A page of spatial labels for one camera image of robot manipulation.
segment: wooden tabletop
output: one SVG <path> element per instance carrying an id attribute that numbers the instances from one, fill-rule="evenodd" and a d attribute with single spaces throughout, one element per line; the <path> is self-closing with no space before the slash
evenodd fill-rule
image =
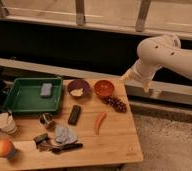
<path id="1" fill-rule="evenodd" d="M 36 149 L 33 138 L 48 133 L 54 137 L 53 131 L 47 131 L 39 123 L 38 116 L 14 116 L 18 130 L 14 135 L 0 133 L 0 138 L 8 137 L 13 141 L 18 153 L 11 160 L 0 158 L 0 170 L 31 170 L 42 168 L 64 168 L 77 166 L 95 166 L 140 162 L 143 160 L 141 147 L 136 133 L 133 115 L 129 107 L 124 84 L 118 79 L 107 79 L 115 86 L 114 96 L 120 98 L 128 107 L 126 113 L 117 113 L 101 102 L 92 91 L 88 98 L 74 99 L 67 92 L 67 84 L 71 80 L 64 80 L 64 95 L 61 110 L 54 120 L 56 123 L 68 126 L 78 135 L 78 142 L 84 147 L 78 150 L 53 154 L 40 152 Z M 87 79 L 93 90 L 95 79 Z M 80 105 L 82 113 L 76 126 L 67 124 L 73 105 Z M 99 135 L 95 134 L 94 124 L 96 116 L 106 112 Z"/>

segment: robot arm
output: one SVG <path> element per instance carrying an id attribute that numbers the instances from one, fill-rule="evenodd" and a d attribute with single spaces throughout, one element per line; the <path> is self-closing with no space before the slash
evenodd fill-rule
<path id="1" fill-rule="evenodd" d="M 174 35 L 143 40 L 137 48 L 139 59 L 121 79 L 135 79 L 142 83 L 145 92 L 148 92 L 156 71 L 162 67 L 192 80 L 192 50 L 180 47 L 180 40 Z"/>

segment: green tray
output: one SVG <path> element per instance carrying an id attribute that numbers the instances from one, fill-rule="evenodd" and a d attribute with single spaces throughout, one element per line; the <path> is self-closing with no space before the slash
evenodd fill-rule
<path id="1" fill-rule="evenodd" d="M 40 96 L 43 83 L 52 83 L 51 97 Z M 61 104 L 62 87 L 61 78 L 17 78 L 1 110 L 10 110 L 13 114 L 57 114 Z"/>

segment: brown bowl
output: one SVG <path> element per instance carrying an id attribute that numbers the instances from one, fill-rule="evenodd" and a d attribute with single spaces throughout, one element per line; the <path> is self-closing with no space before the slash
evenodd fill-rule
<path id="1" fill-rule="evenodd" d="M 94 91 L 99 98 L 109 97 L 113 94 L 115 87 L 108 80 L 99 80 L 94 85 Z"/>
<path id="2" fill-rule="evenodd" d="M 80 98 L 89 95 L 91 88 L 87 81 L 83 79 L 75 79 L 68 84 L 67 91 L 72 97 Z"/>

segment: red chili pepper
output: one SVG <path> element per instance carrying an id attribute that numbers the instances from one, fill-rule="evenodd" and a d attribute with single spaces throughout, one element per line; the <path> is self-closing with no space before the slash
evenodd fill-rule
<path id="1" fill-rule="evenodd" d="M 95 122 L 95 133 L 96 135 L 99 135 L 99 129 L 101 126 L 102 121 L 104 120 L 104 118 L 107 116 L 106 112 L 102 112 L 100 113 L 97 118 L 96 118 L 96 122 Z"/>

